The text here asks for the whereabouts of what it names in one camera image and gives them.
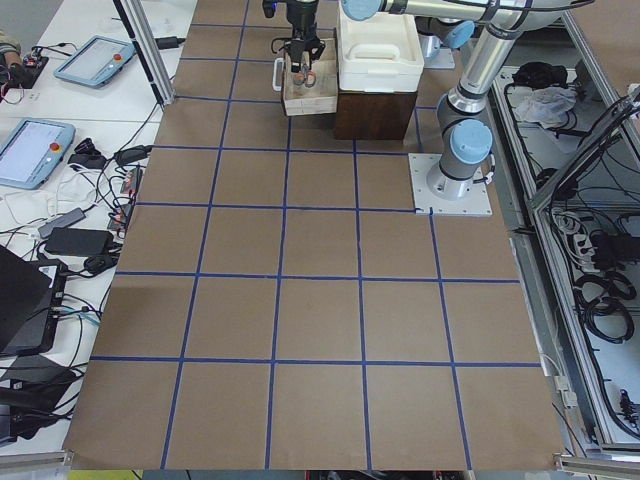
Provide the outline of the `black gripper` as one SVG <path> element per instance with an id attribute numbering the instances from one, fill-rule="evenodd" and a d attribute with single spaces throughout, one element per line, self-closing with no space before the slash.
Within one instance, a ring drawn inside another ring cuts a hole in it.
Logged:
<path id="1" fill-rule="evenodd" d="M 282 47 L 286 59 L 286 70 L 293 75 L 295 63 L 302 63 L 304 53 L 308 54 L 309 62 L 318 61 L 324 50 L 325 42 L 320 40 L 315 32 L 302 32 L 295 30 L 293 36 L 285 41 Z"/>

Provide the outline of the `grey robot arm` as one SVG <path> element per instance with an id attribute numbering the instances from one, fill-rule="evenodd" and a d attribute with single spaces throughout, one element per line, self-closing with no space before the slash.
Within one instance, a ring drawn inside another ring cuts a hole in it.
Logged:
<path id="1" fill-rule="evenodd" d="M 454 69 L 453 52 L 464 46 L 475 30 L 470 20 L 416 17 L 415 24 L 425 69 Z"/>
<path id="2" fill-rule="evenodd" d="M 483 27 L 470 60 L 438 111 L 454 119 L 479 119 L 487 93 L 515 41 L 543 28 L 586 1 L 342 1 L 346 16 L 370 25 L 375 15 L 410 15 L 443 42 L 465 42 Z M 340 140 L 400 140 L 406 133 L 417 91 L 358 92 L 338 82 L 334 136 Z"/>

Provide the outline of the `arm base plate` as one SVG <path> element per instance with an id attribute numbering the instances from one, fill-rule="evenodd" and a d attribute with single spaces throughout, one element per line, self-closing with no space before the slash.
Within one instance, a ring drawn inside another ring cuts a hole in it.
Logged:
<path id="1" fill-rule="evenodd" d="M 408 155 L 415 213 L 490 217 L 493 211 L 481 169 L 476 169 L 472 179 L 452 180 L 441 171 L 440 158 L 440 154 Z"/>

